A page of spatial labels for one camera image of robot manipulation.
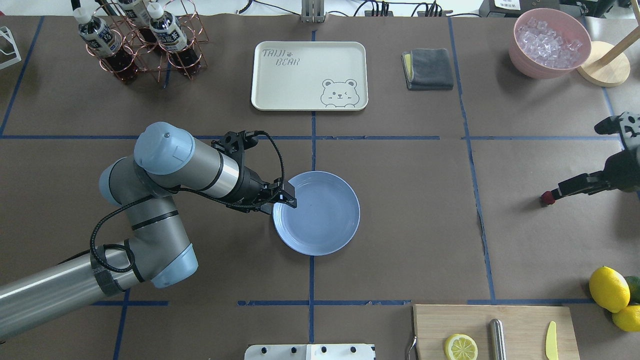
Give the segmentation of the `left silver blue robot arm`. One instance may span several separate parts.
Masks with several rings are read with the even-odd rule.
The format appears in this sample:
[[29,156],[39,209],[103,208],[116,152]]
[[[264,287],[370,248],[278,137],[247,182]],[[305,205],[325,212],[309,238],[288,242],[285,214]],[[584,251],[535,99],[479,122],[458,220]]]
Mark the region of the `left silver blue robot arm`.
[[263,130],[227,132],[210,144],[165,121],[149,125],[134,153],[107,167],[102,196],[116,209],[98,221],[80,255],[1,287],[1,340],[151,281],[172,286],[198,269],[174,195],[188,192],[248,214],[297,207],[284,169],[273,182],[246,166]]

